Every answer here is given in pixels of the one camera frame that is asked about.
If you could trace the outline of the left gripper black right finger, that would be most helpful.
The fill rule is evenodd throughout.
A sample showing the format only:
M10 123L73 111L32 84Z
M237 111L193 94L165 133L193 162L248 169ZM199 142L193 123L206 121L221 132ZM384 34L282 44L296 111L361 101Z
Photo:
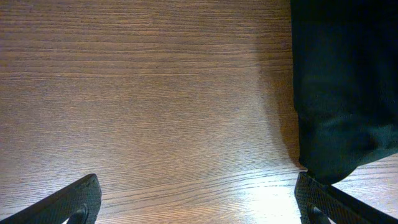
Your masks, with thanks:
M300 172L294 191L302 224L397 224L397 219Z

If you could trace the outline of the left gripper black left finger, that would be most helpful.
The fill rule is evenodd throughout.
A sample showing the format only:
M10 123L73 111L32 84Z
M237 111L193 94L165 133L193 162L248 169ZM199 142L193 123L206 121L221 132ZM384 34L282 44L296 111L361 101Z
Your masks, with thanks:
M1 223L94 223L101 207L96 174L88 174Z

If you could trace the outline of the black shorts garment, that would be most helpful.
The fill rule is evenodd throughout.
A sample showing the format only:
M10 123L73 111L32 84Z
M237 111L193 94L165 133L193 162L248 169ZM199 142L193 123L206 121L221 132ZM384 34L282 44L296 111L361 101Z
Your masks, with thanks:
M301 165L319 182L397 152L397 1L292 1Z

